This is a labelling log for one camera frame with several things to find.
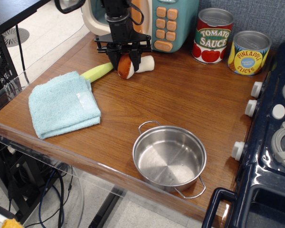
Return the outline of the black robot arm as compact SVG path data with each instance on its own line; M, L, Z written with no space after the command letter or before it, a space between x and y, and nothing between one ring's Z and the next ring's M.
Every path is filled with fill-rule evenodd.
M139 12L141 10L132 4L130 0L103 0L105 19L109 24L110 33L95 37L97 51L108 55L114 69L118 68L121 55L128 53L132 61L134 71L139 70L141 55L143 52L152 52L151 36L134 30L133 25L141 25L132 18L130 8Z

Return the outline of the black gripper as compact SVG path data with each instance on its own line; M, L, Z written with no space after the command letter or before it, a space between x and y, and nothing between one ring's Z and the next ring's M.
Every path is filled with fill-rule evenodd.
M118 69L121 52L130 52L134 71L139 70L142 52L152 52L151 36L138 33L133 28L130 15L110 17L105 16L110 33L95 37L97 51L107 53L115 70Z

